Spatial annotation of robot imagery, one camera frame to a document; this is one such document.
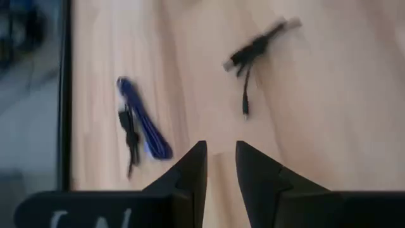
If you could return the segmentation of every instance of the black frame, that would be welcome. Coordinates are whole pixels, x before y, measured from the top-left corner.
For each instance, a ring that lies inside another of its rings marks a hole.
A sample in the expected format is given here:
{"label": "black frame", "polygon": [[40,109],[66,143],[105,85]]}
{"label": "black frame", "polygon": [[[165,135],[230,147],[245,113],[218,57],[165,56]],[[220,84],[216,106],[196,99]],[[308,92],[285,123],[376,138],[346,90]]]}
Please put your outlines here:
{"label": "black frame", "polygon": [[58,190],[70,190],[72,140],[72,1],[62,0],[61,65],[58,105]]}

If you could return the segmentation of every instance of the wood grain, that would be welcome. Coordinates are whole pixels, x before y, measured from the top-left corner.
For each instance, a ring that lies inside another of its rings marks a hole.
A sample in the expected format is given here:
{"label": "wood grain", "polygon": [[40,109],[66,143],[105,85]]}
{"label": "wood grain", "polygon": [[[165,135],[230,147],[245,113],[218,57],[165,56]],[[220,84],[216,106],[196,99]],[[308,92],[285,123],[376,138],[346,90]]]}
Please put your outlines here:
{"label": "wood grain", "polygon": [[[142,189],[198,140],[209,152],[206,227],[247,227],[234,167],[245,140],[330,189],[404,189],[405,4],[401,0],[91,0],[73,5],[73,185]],[[243,79],[221,64],[280,16],[300,29]],[[129,152],[115,81],[139,86],[172,161]]]}

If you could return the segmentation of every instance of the black plastic piece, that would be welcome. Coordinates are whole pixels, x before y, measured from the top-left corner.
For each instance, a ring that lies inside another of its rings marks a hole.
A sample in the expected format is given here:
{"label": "black plastic piece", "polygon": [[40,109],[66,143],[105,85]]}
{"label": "black plastic piece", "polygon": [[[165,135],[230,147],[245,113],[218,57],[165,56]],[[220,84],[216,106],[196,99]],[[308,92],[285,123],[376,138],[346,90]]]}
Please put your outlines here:
{"label": "black plastic piece", "polygon": [[207,146],[198,142],[176,165],[142,191],[48,192],[26,199],[17,228],[202,227]]}
{"label": "black plastic piece", "polygon": [[72,32],[71,1],[62,0],[61,67],[58,104],[58,190],[70,190],[72,139]]}
{"label": "black plastic piece", "polygon": [[329,191],[242,141],[236,167],[252,228],[405,227],[404,192]]}

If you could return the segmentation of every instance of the blue cable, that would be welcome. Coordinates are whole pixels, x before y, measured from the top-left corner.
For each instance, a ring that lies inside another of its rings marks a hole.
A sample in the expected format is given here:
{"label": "blue cable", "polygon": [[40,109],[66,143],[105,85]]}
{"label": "blue cable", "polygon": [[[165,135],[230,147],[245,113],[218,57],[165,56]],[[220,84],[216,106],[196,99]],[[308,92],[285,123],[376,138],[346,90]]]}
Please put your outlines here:
{"label": "blue cable", "polygon": [[140,123],[146,138],[147,147],[152,156],[159,160],[172,158],[173,151],[170,145],[148,117],[135,86],[127,77],[120,77],[116,83],[125,102],[134,111],[137,121]]}

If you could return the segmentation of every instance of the black usb cable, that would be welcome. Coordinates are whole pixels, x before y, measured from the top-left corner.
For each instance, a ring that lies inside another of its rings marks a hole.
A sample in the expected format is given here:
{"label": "black usb cable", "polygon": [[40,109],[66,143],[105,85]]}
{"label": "black usb cable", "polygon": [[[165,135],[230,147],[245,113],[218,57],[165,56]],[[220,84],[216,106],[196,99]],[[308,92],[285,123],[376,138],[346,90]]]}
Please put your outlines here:
{"label": "black usb cable", "polygon": [[247,120],[249,116],[249,100],[247,98],[247,84],[251,73],[251,68],[254,60],[264,54],[267,50],[270,41],[276,38],[277,35],[288,29],[301,26],[301,21],[297,18],[287,21],[279,20],[276,25],[267,33],[257,36],[250,44],[244,46],[239,51],[231,55],[230,59],[223,65],[224,69],[229,72],[233,67],[239,67],[236,77],[240,77],[242,72],[246,70],[245,84],[242,97],[242,111]]}
{"label": "black usb cable", "polygon": [[139,164],[139,153],[138,153],[138,146],[139,146],[139,135],[136,132],[135,124],[134,124],[134,116],[132,115],[132,110],[125,105],[124,110],[120,110],[118,112],[118,117],[120,119],[120,123],[122,128],[125,130],[126,137],[125,142],[130,151],[130,161],[128,165],[128,179],[131,178],[132,174],[132,165],[137,166]]}

